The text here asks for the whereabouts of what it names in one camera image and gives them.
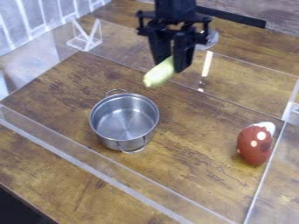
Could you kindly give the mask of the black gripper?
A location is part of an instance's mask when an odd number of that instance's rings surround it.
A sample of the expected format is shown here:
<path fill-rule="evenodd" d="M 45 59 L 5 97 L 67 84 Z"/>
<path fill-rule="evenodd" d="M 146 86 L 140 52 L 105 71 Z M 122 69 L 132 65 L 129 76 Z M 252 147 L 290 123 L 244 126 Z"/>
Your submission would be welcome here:
<path fill-rule="evenodd" d="M 148 37 L 153 63 L 160 64 L 172 55 L 173 70 L 180 73 L 192 64 L 194 44 L 212 42 L 210 17 L 194 11 L 170 16 L 142 10 L 136 13 L 136 17 L 137 34 Z"/>

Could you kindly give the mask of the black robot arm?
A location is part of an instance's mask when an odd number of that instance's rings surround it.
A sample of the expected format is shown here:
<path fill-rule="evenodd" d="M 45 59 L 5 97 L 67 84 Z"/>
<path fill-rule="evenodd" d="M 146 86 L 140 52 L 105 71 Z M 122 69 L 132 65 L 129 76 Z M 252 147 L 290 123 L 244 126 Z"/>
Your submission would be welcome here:
<path fill-rule="evenodd" d="M 194 0 L 153 0 L 153 10 L 136 12 L 140 36 L 148 37 L 153 63 L 172 57 L 173 71 L 192 64 L 194 46 L 210 48 L 218 33 L 209 28 L 210 16 L 196 11 Z"/>

